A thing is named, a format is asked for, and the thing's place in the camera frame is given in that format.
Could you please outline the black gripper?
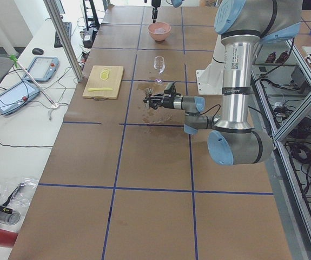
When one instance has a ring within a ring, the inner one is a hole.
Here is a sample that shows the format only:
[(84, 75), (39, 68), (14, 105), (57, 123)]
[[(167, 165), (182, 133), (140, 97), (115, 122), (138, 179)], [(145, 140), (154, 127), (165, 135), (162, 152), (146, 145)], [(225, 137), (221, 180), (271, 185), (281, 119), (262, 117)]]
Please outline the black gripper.
[(145, 108), (158, 109), (159, 107), (174, 109), (175, 98), (169, 94), (155, 94), (148, 93), (145, 95), (143, 102), (145, 103)]
[(158, 14), (158, 9), (161, 6), (161, 0), (151, 0), (151, 6), (152, 8), (152, 21), (153, 23), (156, 23), (157, 20), (157, 14)]

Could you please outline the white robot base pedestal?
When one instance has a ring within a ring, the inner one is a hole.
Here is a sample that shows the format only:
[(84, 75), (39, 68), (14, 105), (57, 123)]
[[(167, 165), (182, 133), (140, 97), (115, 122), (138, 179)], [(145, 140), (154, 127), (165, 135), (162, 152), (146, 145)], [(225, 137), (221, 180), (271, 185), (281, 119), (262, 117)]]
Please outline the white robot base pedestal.
[(225, 48), (218, 35), (211, 63), (205, 70), (196, 71), (198, 93), (200, 95), (221, 95), (223, 84)]

